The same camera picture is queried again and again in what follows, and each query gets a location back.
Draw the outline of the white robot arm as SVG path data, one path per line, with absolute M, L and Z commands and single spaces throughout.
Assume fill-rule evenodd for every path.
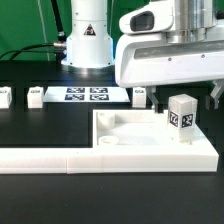
M 214 0 L 151 0 L 119 20 L 117 43 L 107 32 L 107 0 L 71 0 L 72 32 L 63 67 L 80 74 L 115 69 L 125 88 L 212 81 L 206 106 L 224 93 L 224 12 Z

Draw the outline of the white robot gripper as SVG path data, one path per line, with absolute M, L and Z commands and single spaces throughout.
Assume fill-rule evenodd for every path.
M 217 109 L 224 92 L 224 19 L 212 4 L 148 4 L 120 18 L 115 57 L 121 87 L 147 87 L 155 113 L 159 85 L 214 81 L 206 108 Z

